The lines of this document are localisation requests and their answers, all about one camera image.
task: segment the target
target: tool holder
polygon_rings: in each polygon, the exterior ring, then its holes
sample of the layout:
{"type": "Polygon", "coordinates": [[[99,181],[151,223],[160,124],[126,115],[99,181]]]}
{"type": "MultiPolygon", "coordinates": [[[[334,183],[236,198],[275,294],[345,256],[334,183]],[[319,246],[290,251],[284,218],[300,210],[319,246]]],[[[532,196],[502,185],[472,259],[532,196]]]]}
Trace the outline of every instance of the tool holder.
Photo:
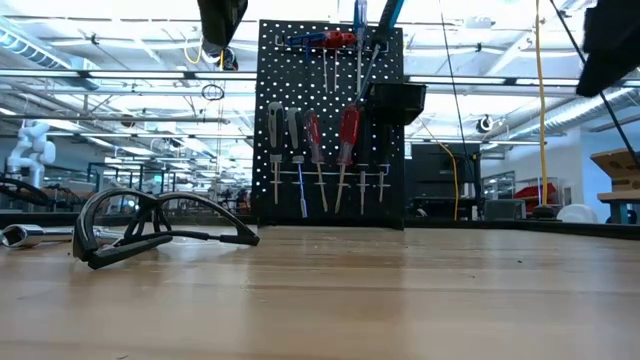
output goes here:
{"type": "MultiPolygon", "coordinates": [[[[404,127],[393,126],[389,154],[388,171],[385,174],[385,196],[378,202],[380,167],[375,159],[379,136],[376,121],[372,122],[371,156],[366,167],[358,166],[357,150],[353,153],[353,164],[346,167],[345,184],[342,193],[340,212],[334,214],[333,208],[338,193],[340,166],[336,158],[340,151],[340,123],[343,109],[356,102],[357,92],[357,51],[355,48],[338,49],[337,91],[330,93],[324,88],[323,50],[314,47],[310,58],[306,59],[304,46],[287,46],[284,39],[288,36],[308,33],[340,30],[353,32],[349,25],[313,22],[287,22],[263,20],[259,24],[258,75],[256,80],[256,107],[254,130],[254,156],[252,180],[252,212],[260,224],[290,225],[353,225],[370,227],[403,228],[404,218],[404,127]],[[286,112],[297,107],[304,114],[313,108],[318,115],[319,132],[322,134],[321,164],[322,178],[326,191],[329,211],[322,205],[320,180],[315,163],[311,162],[311,152],[306,137],[303,140],[302,164],[303,183],[309,217],[303,219],[300,214],[300,193],[298,164],[293,162],[290,136],[284,134],[283,159],[279,165],[279,202],[274,204],[273,169],[270,165],[269,131],[267,128],[269,103],[278,101],[286,112]],[[366,172],[365,211],[360,215],[360,171],[366,172]]],[[[375,29],[367,27],[365,43],[369,45],[375,29]]],[[[373,67],[373,82],[401,83],[403,81],[402,30],[394,29],[387,42],[386,49],[380,53],[373,67]]],[[[335,49],[327,52],[333,55],[335,49]]],[[[362,67],[366,68],[371,59],[371,49],[367,48],[362,56],[362,67]]],[[[327,72],[333,79],[335,65],[333,56],[327,56],[327,72]]]]}

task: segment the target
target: hanging tool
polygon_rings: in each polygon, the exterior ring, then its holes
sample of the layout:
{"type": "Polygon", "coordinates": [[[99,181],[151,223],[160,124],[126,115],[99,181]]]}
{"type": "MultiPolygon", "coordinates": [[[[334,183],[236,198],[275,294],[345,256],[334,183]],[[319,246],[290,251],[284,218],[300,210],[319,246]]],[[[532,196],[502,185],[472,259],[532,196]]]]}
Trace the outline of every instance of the hanging tool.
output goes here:
{"type": "Polygon", "coordinates": [[[322,137],[318,130],[318,115],[313,109],[304,113],[304,122],[307,129],[307,142],[311,149],[311,162],[316,164],[316,167],[318,168],[318,181],[320,182],[320,192],[322,193],[322,206],[324,208],[324,212],[327,212],[329,211],[329,206],[327,205],[327,196],[324,193],[324,181],[322,180],[322,168],[320,167],[320,165],[324,163],[324,157],[322,156],[321,150],[322,137]]]}
{"type": "Polygon", "coordinates": [[[391,36],[391,32],[393,31],[393,27],[398,21],[398,16],[400,15],[400,10],[402,10],[403,5],[404,0],[387,0],[387,3],[384,6],[384,10],[382,10],[380,22],[378,23],[375,35],[373,37],[373,40],[371,41],[373,47],[371,62],[369,62],[369,67],[367,68],[367,72],[362,79],[362,85],[360,86],[360,91],[358,91],[358,97],[356,98],[358,102],[362,101],[363,93],[367,91],[367,85],[369,82],[369,76],[371,76],[371,69],[373,68],[373,64],[375,64],[376,59],[378,58],[378,55],[383,48],[383,45],[387,43],[387,40],[391,36]]]}
{"type": "Polygon", "coordinates": [[[367,168],[371,154],[371,122],[365,116],[364,108],[360,108],[360,133],[358,139],[358,167],[360,168],[360,215],[364,215],[364,194],[367,188],[367,168]]]}
{"type": "Polygon", "coordinates": [[[343,33],[339,30],[326,32],[327,40],[322,44],[325,49],[333,49],[333,91],[338,91],[338,50],[343,46],[356,43],[356,37],[352,33],[343,33]]]}
{"type": "Polygon", "coordinates": [[[329,83],[327,82],[327,49],[322,49],[322,68],[324,74],[324,92],[329,93],[329,83]]]}
{"type": "Polygon", "coordinates": [[[367,29],[367,0],[356,0],[353,11],[353,32],[356,34],[356,51],[358,52],[358,79],[356,91],[360,94],[362,84],[362,52],[364,51],[364,33],[367,29]]]}
{"type": "Polygon", "coordinates": [[[382,202],[384,195],[384,176],[389,172],[389,155],[391,154],[391,137],[393,136],[393,127],[390,124],[378,122],[378,167],[380,168],[380,196],[379,202],[382,202]]]}
{"type": "Polygon", "coordinates": [[[304,198],[304,183],[302,181],[302,164],[304,163],[304,155],[302,154],[302,114],[300,109],[292,107],[287,111],[287,123],[289,125],[289,135],[291,135],[291,147],[293,148],[294,164],[298,164],[298,182],[300,182],[300,210],[302,217],[306,218],[307,201],[304,198]]]}
{"type": "Polygon", "coordinates": [[[342,124],[340,124],[340,154],[338,154],[338,165],[340,165],[340,181],[338,182],[338,198],[336,200],[335,213],[340,211],[340,199],[342,198],[342,187],[344,186],[344,171],[347,165],[351,165],[351,153],[358,139],[358,123],[360,113],[355,104],[349,104],[342,112],[342,124]]]}
{"type": "Polygon", "coordinates": [[[282,136],[284,135],[284,110],[279,102],[269,104],[269,144],[271,145],[271,154],[269,159],[274,167],[273,174],[273,190],[274,203],[278,205],[278,183],[280,176],[278,167],[282,162],[282,136]]]}
{"type": "Polygon", "coordinates": [[[286,38],[284,43],[287,46],[304,46],[305,50],[305,60],[309,61],[311,57],[311,47],[313,46],[321,46],[327,40],[327,34],[324,32],[313,33],[313,34],[304,34],[304,35],[296,35],[289,36],[286,38]]]}

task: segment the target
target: workbench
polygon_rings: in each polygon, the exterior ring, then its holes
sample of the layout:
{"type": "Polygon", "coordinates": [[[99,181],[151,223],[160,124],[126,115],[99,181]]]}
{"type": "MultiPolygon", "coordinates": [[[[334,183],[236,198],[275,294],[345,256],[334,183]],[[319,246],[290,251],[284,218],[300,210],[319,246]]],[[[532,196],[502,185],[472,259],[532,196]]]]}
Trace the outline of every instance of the workbench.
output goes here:
{"type": "Polygon", "coordinates": [[[69,244],[1,248],[0,359],[640,353],[640,242],[450,229],[259,235],[255,248],[176,239],[98,271],[69,244]]]}

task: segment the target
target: metal tool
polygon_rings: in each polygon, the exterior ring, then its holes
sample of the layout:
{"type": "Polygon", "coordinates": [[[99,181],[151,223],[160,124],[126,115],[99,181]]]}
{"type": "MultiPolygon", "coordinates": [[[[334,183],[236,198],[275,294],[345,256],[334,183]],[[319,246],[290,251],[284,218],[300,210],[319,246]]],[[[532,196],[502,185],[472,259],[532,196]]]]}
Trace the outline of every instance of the metal tool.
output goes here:
{"type": "Polygon", "coordinates": [[[304,154],[302,153],[302,114],[300,109],[292,107],[287,111],[287,123],[289,125],[289,135],[291,135],[291,147],[293,149],[294,164],[298,164],[298,181],[300,182],[300,210],[302,217],[306,218],[307,201],[304,198],[304,184],[302,181],[302,164],[304,164],[304,154]]]}
{"type": "Polygon", "coordinates": [[[356,34],[356,51],[358,52],[356,92],[360,94],[360,86],[362,84],[362,51],[364,51],[364,34],[367,29],[367,0],[356,0],[353,14],[353,32],[356,34]]]}
{"type": "Polygon", "coordinates": [[[375,35],[371,42],[373,47],[371,62],[369,62],[369,67],[362,79],[362,85],[360,86],[360,91],[358,91],[358,97],[356,98],[358,102],[362,101],[362,96],[364,92],[367,91],[367,85],[369,83],[373,64],[375,64],[376,59],[382,50],[382,46],[388,40],[389,36],[391,36],[391,32],[398,21],[398,16],[400,15],[400,10],[402,10],[403,5],[404,0],[387,0],[387,3],[382,10],[382,16],[380,17],[378,27],[376,28],[375,35]]]}
{"type": "Polygon", "coordinates": [[[329,211],[329,206],[327,205],[327,196],[324,193],[322,167],[320,166],[321,164],[324,164],[324,157],[322,156],[321,150],[322,137],[318,130],[318,115],[313,109],[304,113],[304,122],[307,130],[307,142],[311,149],[311,162],[316,164],[318,169],[318,181],[320,182],[320,192],[322,193],[322,207],[324,208],[324,212],[327,212],[329,211]]]}
{"type": "Polygon", "coordinates": [[[356,37],[351,33],[342,33],[339,30],[326,32],[327,39],[323,43],[325,49],[333,49],[333,91],[338,91],[338,50],[343,46],[353,45],[356,37]]]}
{"type": "MultiPolygon", "coordinates": [[[[42,228],[38,225],[14,224],[2,231],[2,244],[6,247],[31,248],[43,242],[70,242],[73,228],[42,228]]],[[[94,227],[93,236],[98,243],[111,244],[122,237],[121,231],[94,227]]]]}
{"type": "Polygon", "coordinates": [[[322,67],[324,73],[324,92],[329,93],[329,84],[327,82],[327,49],[322,49],[322,67]]]}
{"type": "Polygon", "coordinates": [[[367,168],[371,155],[371,122],[364,116],[364,108],[360,109],[360,132],[356,149],[357,165],[360,168],[360,215],[364,215],[364,194],[367,188],[367,168]]]}
{"type": "Polygon", "coordinates": [[[393,127],[390,124],[378,122],[376,126],[379,131],[378,135],[378,167],[380,168],[380,196],[378,201],[382,202],[384,195],[384,176],[388,173],[389,168],[389,156],[391,154],[391,136],[393,135],[393,127]]]}
{"type": "Polygon", "coordinates": [[[271,145],[271,154],[269,159],[274,167],[273,174],[273,189],[274,189],[274,203],[278,205],[278,183],[280,182],[280,176],[278,174],[278,167],[282,162],[282,136],[284,135],[284,110],[282,104],[279,102],[272,102],[269,104],[269,144],[271,145]]]}
{"type": "Polygon", "coordinates": [[[342,123],[340,124],[340,154],[338,154],[338,165],[340,165],[340,181],[338,182],[338,198],[336,199],[335,213],[340,211],[340,199],[342,198],[342,187],[344,186],[344,172],[347,165],[351,165],[351,155],[353,147],[358,139],[358,122],[360,113],[355,104],[349,104],[342,112],[342,123]]]}

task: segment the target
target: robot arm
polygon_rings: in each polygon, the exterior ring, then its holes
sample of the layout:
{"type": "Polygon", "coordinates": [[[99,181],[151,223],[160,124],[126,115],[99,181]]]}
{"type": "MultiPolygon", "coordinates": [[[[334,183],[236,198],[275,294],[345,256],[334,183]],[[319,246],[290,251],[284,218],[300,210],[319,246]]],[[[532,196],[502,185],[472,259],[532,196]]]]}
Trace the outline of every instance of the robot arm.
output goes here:
{"type": "Polygon", "coordinates": [[[18,144],[7,159],[11,173],[18,173],[23,167],[30,168],[31,185],[35,187],[40,186],[44,165],[52,164],[56,159],[56,146],[51,141],[47,141],[49,128],[49,124],[44,122],[27,121],[18,131],[18,144]],[[23,157],[28,149],[32,149],[33,153],[29,157],[23,157]]]}

